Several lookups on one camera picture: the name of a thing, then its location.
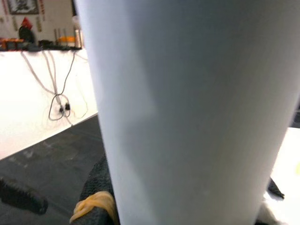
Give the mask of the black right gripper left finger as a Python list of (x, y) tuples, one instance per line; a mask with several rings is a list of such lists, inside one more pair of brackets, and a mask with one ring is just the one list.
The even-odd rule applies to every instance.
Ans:
[[(108, 191), (113, 197), (113, 186), (111, 182), (106, 155), (93, 166), (83, 186), (79, 201), (82, 201), (99, 191)], [(101, 208), (93, 208), (92, 211), (73, 221), (70, 225), (115, 225), (108, 213)]]

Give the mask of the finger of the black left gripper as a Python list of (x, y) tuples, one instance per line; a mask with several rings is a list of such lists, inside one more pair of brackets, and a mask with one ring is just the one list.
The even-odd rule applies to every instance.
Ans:
[(0, 202), (37, 215), (45, 214), (48, 209), (45, 197), (29, 186), (6, 177), (0, 177)]

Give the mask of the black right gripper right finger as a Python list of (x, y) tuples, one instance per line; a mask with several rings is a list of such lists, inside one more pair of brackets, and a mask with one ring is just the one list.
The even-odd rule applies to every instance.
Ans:
[(268, 187), (267, 187), (267, 191), (269, 194), (272, 194), (275, 197), (284, 199), (285, 195), (279, 190), (278, 186), (276, 185), (276, 183), (274, 182), (274, 180), (272, 178), (270, 178)]

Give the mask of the white plastic table leg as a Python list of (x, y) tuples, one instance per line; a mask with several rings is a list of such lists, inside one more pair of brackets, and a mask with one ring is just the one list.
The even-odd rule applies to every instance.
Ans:
[(75, 0), (121, 225), (254, 225), (300, 97), (300, 0)]

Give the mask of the yellow rubber band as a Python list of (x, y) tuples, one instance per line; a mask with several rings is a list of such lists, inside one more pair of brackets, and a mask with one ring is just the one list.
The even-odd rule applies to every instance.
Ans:
[(104, 209), (115, 225), (120, 225), (119, 219), (117, 216), (117, 208), (114, 197), (108, 191), (99, 191), (90, 195), (86, 199), (79, 201), (75, 209), (73, 210), (73, 215), (69, 220), (69, 223), (81, 218), (86, 215), (93, 208), (101, 208)]

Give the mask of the wall shelf with dark items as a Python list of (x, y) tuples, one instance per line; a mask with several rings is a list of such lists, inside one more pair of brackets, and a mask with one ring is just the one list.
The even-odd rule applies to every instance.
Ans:
[(40, 52), (42, 50), (78, 51), (82, 49), (81, 43), (76, 43), (75, 37), (60, 37), (57, 40), (40, 40), (35, 43), (25, 42), (18, 38), (0, 38), (0, 52), (28, 51)]

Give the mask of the red and black wall ornament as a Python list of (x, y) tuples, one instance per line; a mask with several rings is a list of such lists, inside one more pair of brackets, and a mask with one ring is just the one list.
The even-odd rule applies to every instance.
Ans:
[(22, 39), (24, 42), (28, 43), (35, 43), (35, 35), (32, 31), (32, 23), (29, 21), (27, 17), (24, 17), (21, 26), (19, 28), (18, 34), (19, 38)]

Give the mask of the black framed wall picture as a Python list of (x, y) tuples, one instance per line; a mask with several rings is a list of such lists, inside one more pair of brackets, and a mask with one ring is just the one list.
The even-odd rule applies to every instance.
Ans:
[(7, 0), (11, 15), (37, 15), (39, 14), (37, 0)]

